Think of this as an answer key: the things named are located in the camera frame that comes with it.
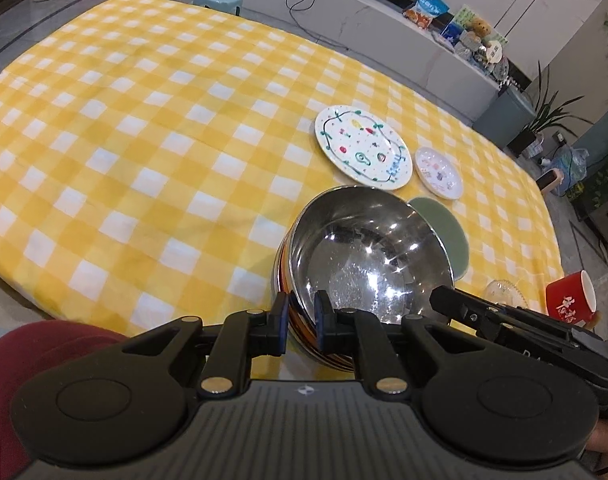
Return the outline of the person right hand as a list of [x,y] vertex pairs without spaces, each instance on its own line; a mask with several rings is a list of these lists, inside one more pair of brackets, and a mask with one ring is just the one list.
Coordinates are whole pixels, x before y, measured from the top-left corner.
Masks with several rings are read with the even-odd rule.
[[596,460],[596,469],[608,467],[608,419],[600,419],[593,430],[586,450],[592,453]]

